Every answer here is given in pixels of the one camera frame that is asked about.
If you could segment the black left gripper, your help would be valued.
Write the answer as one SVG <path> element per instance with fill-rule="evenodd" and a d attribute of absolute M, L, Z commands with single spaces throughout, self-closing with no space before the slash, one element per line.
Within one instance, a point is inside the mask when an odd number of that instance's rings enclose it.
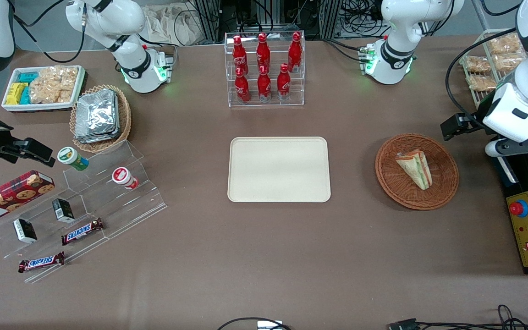
<path fill-rule="evenodd" d="M 528 153 L 528 106 L 505 107 L 501 102 L 480 102 L 476 111 L 487 134 L 496 134 L 497 139 L 486 144 L 484 150 L 490 157 L 515 156 Z M 465 114 L 456 113 L 440 124 L 444 141 L 462 134 L 463 130 L 480 130 L 477 121 Z"/>

